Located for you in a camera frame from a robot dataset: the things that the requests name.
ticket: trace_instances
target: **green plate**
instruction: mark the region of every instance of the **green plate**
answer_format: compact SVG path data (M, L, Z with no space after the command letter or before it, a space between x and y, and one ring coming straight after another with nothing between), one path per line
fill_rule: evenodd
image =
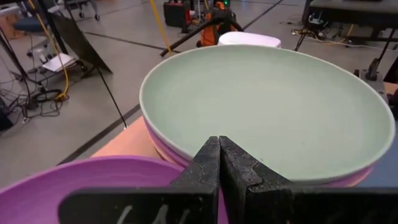
M339 179L391 146L394 118L365 82L290 50L225 45L190 50L158 66L140 90L150 128L190 159L225 135L294 182Z

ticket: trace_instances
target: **concrete floor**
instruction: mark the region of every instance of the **concrete floor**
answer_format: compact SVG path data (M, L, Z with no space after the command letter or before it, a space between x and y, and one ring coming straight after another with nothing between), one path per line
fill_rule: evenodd
M162 4L163 1L156 1L161 18ZM286 49L295 47L298 37L292 35L290 30L299 27L285 25L285 22L297 22L303 5L304 0L231 1L238 22L243 27L249 25L246 31L277 37ZM93 19L93 12L88 8L85 9L86 18L80 19L78 25L113 71L114 75L106 75L106 80L122 113L126 113L138 104L139 87L144 77L151 68L163 61L159 56L159 48L164 47L164 42L149 1L103 0L98 1L98 6L100 22ZM170 43L181 37L180 29L165 27L165 31ZM33 38L33 42L39 40L40 38ZM192 38L176 50L194 49L197 40L198 37ZM11 44L23 66L30 68L32 62L25 56L30 47L30 39L24 37L13 40ZM378 57L381 49L345 48L306 40L300 51L353 71L368 67L371 60ZM2 50L0 54L13 68ZM379 69L381 73L388 71L395 57L397 52L386 53ZM9 80L5 66L0 62L0 82ZM59 117L38 117L27 124L22 124L19 120L16 127L0 136L0 187L57 165L119 118L99 76L79 82L78 77L74 77L74 80L76 82L73 82L69 91L70 99L62 107ZM14 86L11 83L0 85L5 89L12 87L15 92L23 89L20 83L15 83ZM49 86L63 88L63 78L54 78ZM134 113L127 122L132 123L140 114L140 111ZM122 130L123 126L117 126L79 158L89 157ZM380 169L376 169L363 185L397 186L398 178L386 175L387 170L395 169L393 163L397 158L398 146L394 145L389 155L378 165Z

